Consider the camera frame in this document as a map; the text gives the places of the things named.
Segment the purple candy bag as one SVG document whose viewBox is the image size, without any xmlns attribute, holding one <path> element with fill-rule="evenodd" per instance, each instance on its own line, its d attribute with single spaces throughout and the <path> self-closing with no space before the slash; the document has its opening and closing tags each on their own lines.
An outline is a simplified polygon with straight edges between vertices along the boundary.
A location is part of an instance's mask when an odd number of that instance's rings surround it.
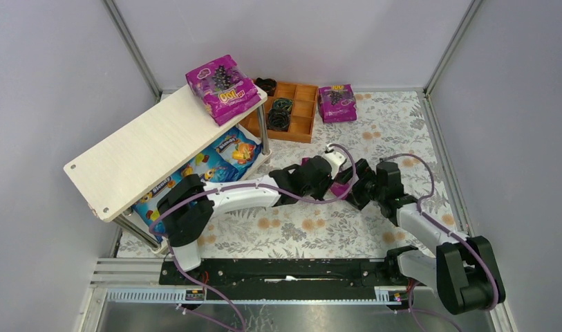
<svg viewBox="0 0 562 332">
<path fill-rule="evenodd" d="M 338 182 L 334 182 L 330 187 L 329 187 L 329 192 L 331 194 L 333 194 L 334 196 L 338 197 L 343 195 L 344 193 L 348 192 L 348 188 L 349 188 L 349 182 L 346 182 L 344 184 L 342 183 L 338 183 Z"/>
<path fill-rule="evenodd" d="M 222 126 L 261 101 L 258 87 L 231 55 L 224 55 L 186 73 L 192 93 Z"/>
<path fill-rule="evenodd" d="M 350 84 L 318 88 L 318 109 L 324 123 L 357 119 L 356 99 Z"/>
</svg>

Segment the blue candy bag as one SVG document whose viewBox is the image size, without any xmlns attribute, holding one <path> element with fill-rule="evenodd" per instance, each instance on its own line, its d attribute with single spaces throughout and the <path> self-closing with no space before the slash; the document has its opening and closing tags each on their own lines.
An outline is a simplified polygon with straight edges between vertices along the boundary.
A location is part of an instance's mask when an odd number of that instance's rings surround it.
<svg viewBox="0 0 562 332">
<path fill-rule="evenodd" d="M 215 183 L 235 181 L 238 176 L 238 170 L 211 148 L 201 151 L 178 172 L 182 178 L 197 174 L 202 181 Z"/>
<path fill-rule="evenodd" d="M 159 200 L 168 194 L 181 179 L 180 175 L 168 176 L 131 206 L 147 226 L 150 226 L 160 216 L 158 211 Z"/>
<path fill-rule="evenodd" d="M 261 144 L 248 138 L 238 127 L 229 129 L 216 139 L 211 147 L 238 170 L 240 177 L 252 166 L 261 153 Z"/>
</svg>

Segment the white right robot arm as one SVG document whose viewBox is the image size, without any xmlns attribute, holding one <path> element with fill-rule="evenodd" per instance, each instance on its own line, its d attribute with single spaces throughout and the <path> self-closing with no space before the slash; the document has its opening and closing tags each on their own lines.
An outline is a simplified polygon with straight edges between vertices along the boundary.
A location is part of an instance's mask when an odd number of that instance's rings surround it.
<svg viewBox="0 0 562 332">
<path fill-rule="evenodd" d="M 391 274 L 432 288 L 453 315 L 491 309 L 505 301 L 491 243 L 482 236 L 455 232 L 421 209 L 420 200 L 406 193 L 396 163 L 382 161 L 372 169 L 360 159 L 355 167 L 338 172 L 335 184 L 358 210 L 375 202 L 384 218 L 431 252 L 426 255 L 413 246 L 389 250 L 385 261 Z"/>
</svg>

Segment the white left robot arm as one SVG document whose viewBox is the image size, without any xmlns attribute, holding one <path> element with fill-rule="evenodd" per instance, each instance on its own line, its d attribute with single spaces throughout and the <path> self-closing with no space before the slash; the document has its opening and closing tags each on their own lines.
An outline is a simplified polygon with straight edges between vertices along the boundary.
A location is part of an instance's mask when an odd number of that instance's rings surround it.
<svg viewBox="0 0 562 332">
<path fill-rule="evenodd" d="M 197 240 L 215 216 L 292 205 L 301 199 L 322 201 L 344 162 L 344 155 L 332 150 L 253 180 L 213 183 L 197 174 L 184 177 L 156 206 L 174 259 L 185 272 L 199 267 Z"/>
</svg>

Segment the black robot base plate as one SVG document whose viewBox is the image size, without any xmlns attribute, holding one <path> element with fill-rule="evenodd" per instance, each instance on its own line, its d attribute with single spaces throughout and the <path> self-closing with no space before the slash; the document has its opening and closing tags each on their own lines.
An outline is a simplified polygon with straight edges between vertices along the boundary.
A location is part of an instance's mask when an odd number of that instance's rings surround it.
<svg viewBox="0 0 562 332">
<path fill-rule="evenodd" d="M 281 291 L 329 294 L 376 287 L 406 297 L 411 284 L 383 259 L 204 259 L 182 274 L 172 260 L 162 263 L 161 286 L 209 286 L 222 299 L 231 292 L 250 295 Z"/>
</svg>

